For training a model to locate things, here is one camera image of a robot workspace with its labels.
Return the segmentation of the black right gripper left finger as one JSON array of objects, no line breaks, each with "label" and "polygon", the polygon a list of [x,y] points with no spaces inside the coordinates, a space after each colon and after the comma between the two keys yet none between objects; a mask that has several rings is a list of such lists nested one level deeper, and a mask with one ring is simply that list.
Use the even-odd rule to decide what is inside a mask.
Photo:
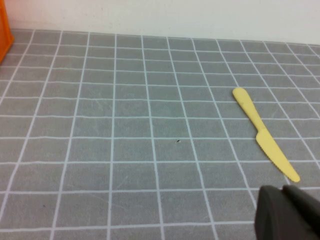
[{"label": "black right gripper left finger", "polygon": [[271,185],[259,189],[254,230],[258,240],[318,240],[320,232],[300,216],[293,203]]}]

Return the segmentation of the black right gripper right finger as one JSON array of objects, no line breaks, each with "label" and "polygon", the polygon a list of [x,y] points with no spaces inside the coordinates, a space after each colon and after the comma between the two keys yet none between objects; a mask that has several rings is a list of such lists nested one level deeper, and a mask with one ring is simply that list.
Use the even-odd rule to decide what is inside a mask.
[{"label": "black right gripper right finger", "polygon": [[320,202],[313,196],[293,185],[285,185],[282,192],[292,202],[303,220],[314,232],[320,231]]}]

